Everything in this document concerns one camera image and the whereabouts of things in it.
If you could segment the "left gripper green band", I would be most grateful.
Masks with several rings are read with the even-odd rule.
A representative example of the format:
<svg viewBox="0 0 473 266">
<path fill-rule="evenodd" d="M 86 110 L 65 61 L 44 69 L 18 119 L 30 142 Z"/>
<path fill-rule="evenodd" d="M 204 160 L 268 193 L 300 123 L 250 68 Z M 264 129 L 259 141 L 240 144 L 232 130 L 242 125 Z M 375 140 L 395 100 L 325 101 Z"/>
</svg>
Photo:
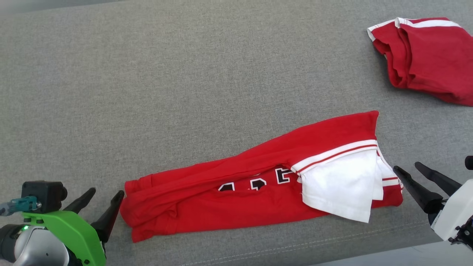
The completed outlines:
<svg viewBox="0 0 473 266">
<path fill-rule="evenodd" d="M 120 205 L 125 197 L 123 190 L 118 191 L 110 201 L 108 209 L 98 220 L 90 225 L 79 216 L 93 198 L 96 189 L 90 188 L 79 198 L 72 201 L 62 210 L 45 214 L 22 212 L 24 218 L 30 219 L 32 225 L 46 227 L 57 237 L 75 256 L 89 266 L 104 266 L 106 264 L 102 243 L 107 243 Z"/>
</svg>

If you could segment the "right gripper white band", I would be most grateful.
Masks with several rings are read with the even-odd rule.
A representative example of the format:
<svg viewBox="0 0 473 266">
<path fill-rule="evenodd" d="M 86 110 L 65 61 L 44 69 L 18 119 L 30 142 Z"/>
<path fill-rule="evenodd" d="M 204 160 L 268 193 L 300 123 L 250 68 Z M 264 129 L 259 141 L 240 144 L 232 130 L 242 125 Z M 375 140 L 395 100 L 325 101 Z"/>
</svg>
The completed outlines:
<svg viewBox="0 0 473 266">
<path fill-rule="evenodd" d="M 443 241 L 472 242 L 473 180 L 460 184 L 420 162 L 415 162 L 415 168 L 449 196 L 444 200 L 438 193 L 413 180 L 404 169 L 393 167 L 404 188 L 429 215 L 431 229 Z"/>
</svg>

